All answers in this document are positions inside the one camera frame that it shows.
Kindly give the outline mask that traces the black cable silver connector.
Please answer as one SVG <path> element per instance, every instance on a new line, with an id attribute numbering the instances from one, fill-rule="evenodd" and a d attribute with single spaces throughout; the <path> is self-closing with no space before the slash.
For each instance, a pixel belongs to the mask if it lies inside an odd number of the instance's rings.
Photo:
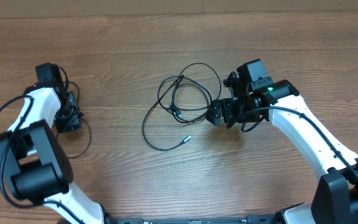
<path id="1" fill-rule="evenodd" d="M 179 136 L 175 136 L 175 131 L 169 130 L 169 126 L 173 123 L 168 121 L 168 115 L 163 114 L 163 108 L 160 105 L 182 80 L 183 75 L 164 79 L 157 89 L 156 102 L 147 110 L 142 119 L 141 136 L 146 145 L 156 151 L 172 151 L 192 139 L 191 135 L 185 136 L 181 133 Z"/>

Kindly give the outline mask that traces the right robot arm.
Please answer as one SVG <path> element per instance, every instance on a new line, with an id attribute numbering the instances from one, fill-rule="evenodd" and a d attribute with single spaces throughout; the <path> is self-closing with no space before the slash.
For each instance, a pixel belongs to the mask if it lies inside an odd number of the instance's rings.
<path id="1" fill-rule="evenodd" d="M 318 181 L 311 203 L 249 215 L 246 223 L 358 223 L 358 154 L 329 132 L 300 92 L 288 80 L 274 82 L 260 59 L 238 67 L 223 84 L 231 97 L 212 101 L 206 119 L 227 128 L 268 121 L 298 149 Z"/>

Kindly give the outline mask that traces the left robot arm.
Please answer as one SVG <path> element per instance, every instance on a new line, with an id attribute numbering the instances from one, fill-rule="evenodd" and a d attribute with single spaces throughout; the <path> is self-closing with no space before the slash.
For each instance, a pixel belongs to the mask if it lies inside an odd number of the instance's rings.
<path id="1" fill-rule="evenodd" d="M 0 190 L 16 208 L 49 207 L 66 223 L 112 223 L 102 205 L 73 180 L 70 158 L 53 133 L 81 129 L 81 113 L 62 67 L 36 66 L 37 83 L 13 100 L 23 100 L 18 118 L 0 134 Z"/>

